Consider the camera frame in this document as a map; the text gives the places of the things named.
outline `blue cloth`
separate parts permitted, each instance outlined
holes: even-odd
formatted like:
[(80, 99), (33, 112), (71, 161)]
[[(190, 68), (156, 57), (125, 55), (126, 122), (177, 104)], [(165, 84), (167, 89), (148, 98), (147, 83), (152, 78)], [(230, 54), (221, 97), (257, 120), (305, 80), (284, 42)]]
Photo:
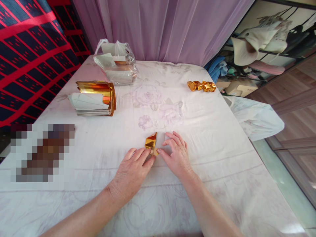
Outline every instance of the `blue cloth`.
[[(208, 70), (208, 74), (210, 75), (210, 77), (212, 78), (212, 80), (214, 81), (214, 83), (217, 82), (218, 77), (221, 76), (226, 76), (227, 75), (227, 63), (224, 61), (225, 57), (223, 56), (218, 56), (214, 62), (212, 63), (212, 65), (210, 66), (209, 70)], [(208, 66), (210, 65), (211, 62), (208, 62), (208, 64), (205, 65), (205, 69), (207, 70)]]

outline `gold paper ingot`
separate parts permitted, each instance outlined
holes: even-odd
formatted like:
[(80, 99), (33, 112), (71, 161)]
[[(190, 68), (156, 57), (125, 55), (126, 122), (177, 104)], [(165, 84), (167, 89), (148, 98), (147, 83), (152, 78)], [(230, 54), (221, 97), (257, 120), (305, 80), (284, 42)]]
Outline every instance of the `gold paper ingot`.
[(195, 91), (196, 89), (199, 91), (200, 90), (200, 85), (201, 83), (199, 81), (188, 81), (187, 82), (188, 87), (190, 88), (191, 91)]
[(216, 90), (216, 86), (213, 82), (209, 82), (211, 88), (210, 88), (210, 92), (214, 92)]
[(111, 107), (113, 116), (116, 110), (116, 97), (113, 83), (105, 81), (77, 81), (78, 89), (81, 93), (103, 94), (103, 103)]
[(154, 133), (153, 135), (151, 135), (150, 137), (146, 138), (146, 142), (145, 142), (145, 148), (146, 149), (151, 149), (150, 155), (153, 156), (157, 156), (158, 152), (157, 152), (157, 148), (155, 148), (155, 144), (156, 144), (156, 138), (157, 138), (157, 132)]
[(199, 82), (197, 90), (203, 90), (204, 92), (214, 92), (216, 89), (216, 86), (213, 82), (207, 82), (207, 81), (202, 81), (202, 83)]

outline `hand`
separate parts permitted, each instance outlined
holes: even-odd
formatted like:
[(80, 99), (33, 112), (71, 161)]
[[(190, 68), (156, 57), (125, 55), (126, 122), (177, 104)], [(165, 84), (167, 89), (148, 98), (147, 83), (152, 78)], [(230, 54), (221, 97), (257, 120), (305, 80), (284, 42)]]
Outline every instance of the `hand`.
[(156, 159), (152, 156), (145, 162), (149, 154), (150, 149), (141, 148), (136, 151), (136, 148), (131, 148), (119, 165), (114, 179), (106, 187), (119, 208), (128, 203), (141, 188)]
[(162, 145), (165, 146), (168, 144), (171, 147), (171, 155), (169, 156), (163, 149), (157, 149), (157, 151), (165, 160), (170, 170), (182, 182), (184, 179), (190, 178), (195, 174), (189, 161), (188, 145), (175, 131), (173, 131), (173, 134), (167, 132), (166, 136), (170, 137), (170, 139), (165, 140)]

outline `white floral bedsheet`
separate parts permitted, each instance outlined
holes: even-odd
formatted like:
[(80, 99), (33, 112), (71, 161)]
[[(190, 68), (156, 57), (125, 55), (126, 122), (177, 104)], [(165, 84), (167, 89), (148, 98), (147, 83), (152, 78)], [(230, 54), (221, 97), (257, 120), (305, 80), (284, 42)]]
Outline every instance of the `white floral bedsheet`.
[[(75, 124), (74, 146), (65, 155), (72, 161), (69, 180), (11, 183), (16, 157), (10, 154), (0, 165), (0, 236), (43, 233), (96, 196), (129, 148), (172, 130), (188, 143), (193, 169), (245, 236), (306, 236), (219, 91), (187, 87), (187, 81), (211, 81), (205, 69), (144, 61), (137, 68), (133, 85), (115, 86), (113, 117), (78, 117), (67, 99), (77, 92), (76, 81), (103, 80), (92, 56), (45, 109), (36, 124)], [(185, 190), (158, 156), (141, 190), (99, 236), (202, 234)]]

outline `plastic bag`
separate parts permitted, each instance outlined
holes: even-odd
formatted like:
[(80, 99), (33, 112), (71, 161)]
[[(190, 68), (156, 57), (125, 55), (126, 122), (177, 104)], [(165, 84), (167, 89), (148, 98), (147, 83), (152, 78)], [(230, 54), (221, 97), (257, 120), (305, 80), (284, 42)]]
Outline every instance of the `plastic bag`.
[(284, 129), (284, 122), (271, 105), (237, 96), (223, 96), (251, 141), (273, 136)]
[(135, 56), (128, 43), (109, 43), (107, 39), (101, 39), (93, 59), (105, 73), (108, 82), (128, 85), (138, 77)]

